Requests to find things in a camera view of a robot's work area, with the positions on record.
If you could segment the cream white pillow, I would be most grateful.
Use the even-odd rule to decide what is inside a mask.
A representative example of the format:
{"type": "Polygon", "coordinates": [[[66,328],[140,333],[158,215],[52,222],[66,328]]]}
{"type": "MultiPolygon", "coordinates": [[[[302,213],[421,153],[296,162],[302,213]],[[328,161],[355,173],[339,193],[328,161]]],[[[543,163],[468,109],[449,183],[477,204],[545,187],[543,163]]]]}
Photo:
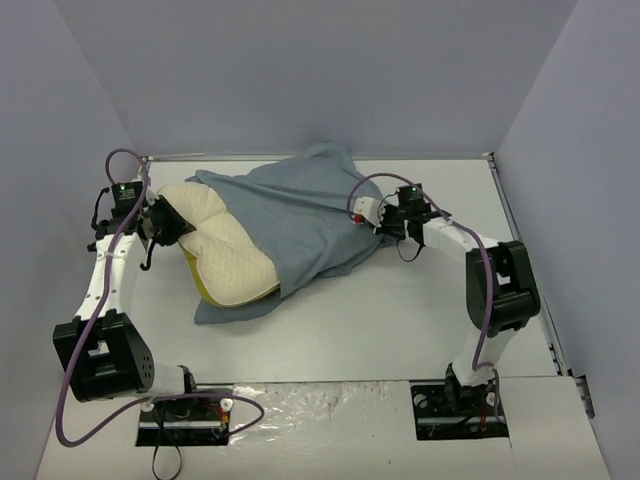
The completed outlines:
{"type": "Polygon", "coordinates": [[[195,230],[178,243],[202,298],[239,307],[279,287],[275,265],[251,240],[218,193],[203,184],[169,184],[158,191],[195,230]]]}

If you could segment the striped pillowcase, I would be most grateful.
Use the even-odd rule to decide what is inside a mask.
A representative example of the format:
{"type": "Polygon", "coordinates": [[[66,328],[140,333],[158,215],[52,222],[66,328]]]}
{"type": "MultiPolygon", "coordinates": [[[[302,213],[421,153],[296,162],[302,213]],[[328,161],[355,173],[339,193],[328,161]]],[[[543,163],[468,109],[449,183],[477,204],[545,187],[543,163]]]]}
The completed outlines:
{"type": "Polygon", "coordinates": [[[355,186],[376,200],[383,195],[356,169],[348,151],[332,143],[316,144],[245,175],[198,170],[186,182],[206,186],[221,197],[254,245],[273,262],[279,281],[275,292],[246,306],[200,301],[194,316],[199,325],[262,317],[313,279],[346,276],[392,243],[349,219],[347,199],[355,186]]]}

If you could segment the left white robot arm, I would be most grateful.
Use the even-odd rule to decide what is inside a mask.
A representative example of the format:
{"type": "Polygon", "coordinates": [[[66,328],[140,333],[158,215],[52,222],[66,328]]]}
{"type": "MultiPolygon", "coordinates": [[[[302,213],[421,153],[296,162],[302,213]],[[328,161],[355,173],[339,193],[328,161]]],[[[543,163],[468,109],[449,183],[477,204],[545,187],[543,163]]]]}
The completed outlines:
{"type": "Polygon", "coordinates": [[[153,357],[131,319],[137,276],[151,267],[158,246],[177,242],[193,226],[142,181],[116,183],[111,216],[94,219],[96,260],[83,303],[53,332],[53,344],[70,388],[80,402],[116,397],[163,396],[179,418],[195,415],[201,393],[184,365],[164,365],[153,357]]]}

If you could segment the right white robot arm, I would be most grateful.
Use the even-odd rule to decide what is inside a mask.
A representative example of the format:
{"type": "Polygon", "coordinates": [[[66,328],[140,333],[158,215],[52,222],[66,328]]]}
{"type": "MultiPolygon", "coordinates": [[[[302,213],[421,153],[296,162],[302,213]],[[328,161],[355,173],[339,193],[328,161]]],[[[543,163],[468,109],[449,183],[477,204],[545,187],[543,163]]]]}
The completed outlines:
{"type": "Polygon", "coordinates": [[[468,338],[447,367],[446,406],[465,413],[475,406],[479,389],[498,384],[496,366],[508,343],[538,315],[541,300],[528,251],[520,241],[482,236],[426,199],[420,185],[396,190],[395,205],[359,199],[357,215],[377,234],[413,239],[420,250],[434,249],[464,268],[468,338]]]}

